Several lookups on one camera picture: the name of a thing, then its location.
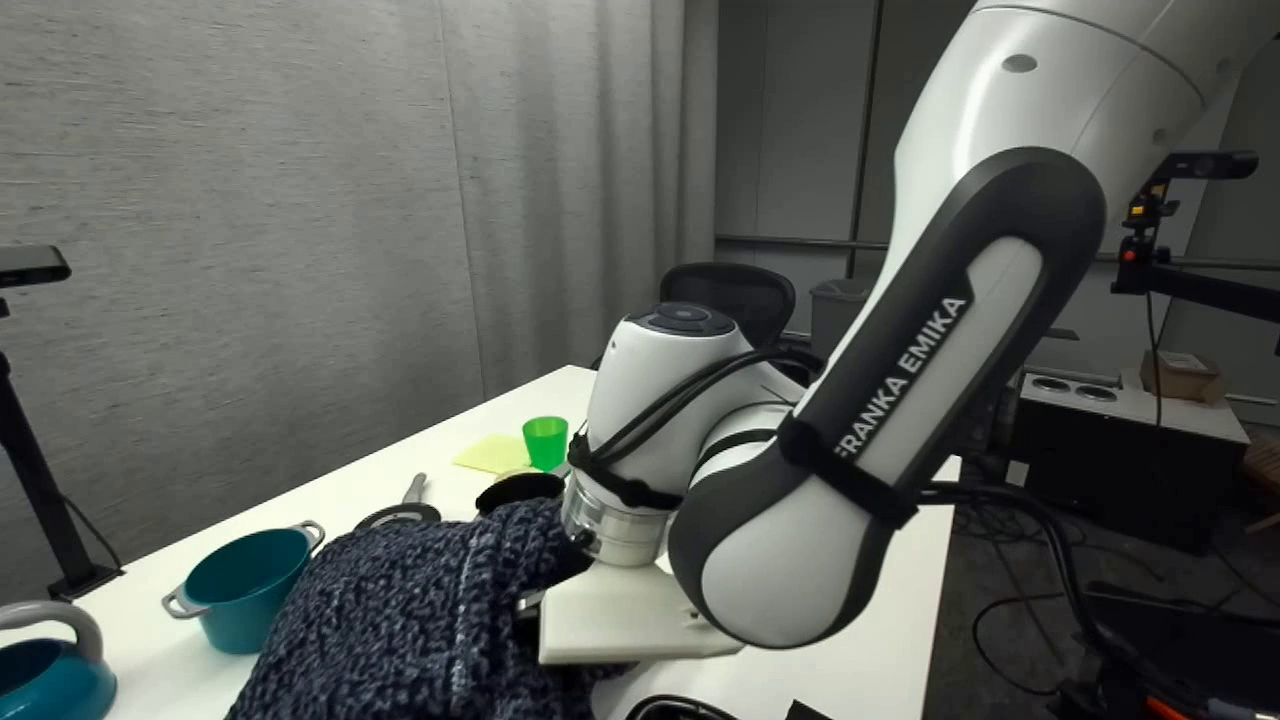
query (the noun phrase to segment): blue patterned cloth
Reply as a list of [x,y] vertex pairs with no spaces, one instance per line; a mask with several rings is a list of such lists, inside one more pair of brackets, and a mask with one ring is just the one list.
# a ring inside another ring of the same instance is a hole
[[291,589],[227,714],[588,720],[607,666],[538,666],[514,620],[519,591],[584,564],[554,500],[338,536]]

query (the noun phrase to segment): blue bowl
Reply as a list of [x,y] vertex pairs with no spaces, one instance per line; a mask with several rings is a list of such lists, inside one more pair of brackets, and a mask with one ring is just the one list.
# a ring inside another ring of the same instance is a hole
[[265,648],[276,612],[319,543],[324,527],[310,518],[239,536],[202,554],[192,574],[163,595],[163,612],[175,620],[201,617],[213,648],[251,656]]

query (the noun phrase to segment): table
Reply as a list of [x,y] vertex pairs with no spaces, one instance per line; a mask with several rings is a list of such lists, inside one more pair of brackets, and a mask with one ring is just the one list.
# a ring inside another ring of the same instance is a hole
[[[491,478],[457,469],[453,454],[481,436],[514,430],[519,420],[538,410],[575,424],[588,407],[588,392],[588,369],[548,371],[126,564],[124,580],[80,599],[105,628],[107,664],[120,674],[111,720],[222,714],[245,688],[251,656],[220,656],[207,648],[201,622],[179,622],[158,612],[158,595],[172,591],[201,554],[236,536],[298,518],[319,518],[330,536],[347,532],[361,517],[395,505],[413,472],[432,475],[429,500],[442,517],[474,517],[470,500]],[[802,701],[825,714],[918,714],[948,536],[951,509],[918,509],[890,538],[870,609],[841,634],[798,653],[747,648],[729,659],[646,664],[601,685],[596,714],[623,720],[626,709],[653,693],[696,697],[734,714],[783,714],[790,701]]]

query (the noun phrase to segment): franka emika robot arm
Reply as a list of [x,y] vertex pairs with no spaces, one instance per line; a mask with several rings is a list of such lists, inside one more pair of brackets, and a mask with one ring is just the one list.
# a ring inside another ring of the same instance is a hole
[[611,333],[561,505],[590,569],[538,595],[538,664],[802,648],[853,622],[913,487],[1274,27],[1274,0],[979,0],[895,145],[889,260],[815,382],[716,311]]

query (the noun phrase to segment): black chair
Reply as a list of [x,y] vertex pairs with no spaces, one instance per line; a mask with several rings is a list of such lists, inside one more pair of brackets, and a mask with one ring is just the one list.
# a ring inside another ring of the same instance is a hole
[[722,311],[756,349],[780,345],[797,311],[790,280],[756,262],[675,262],[660,285],[660,299]]

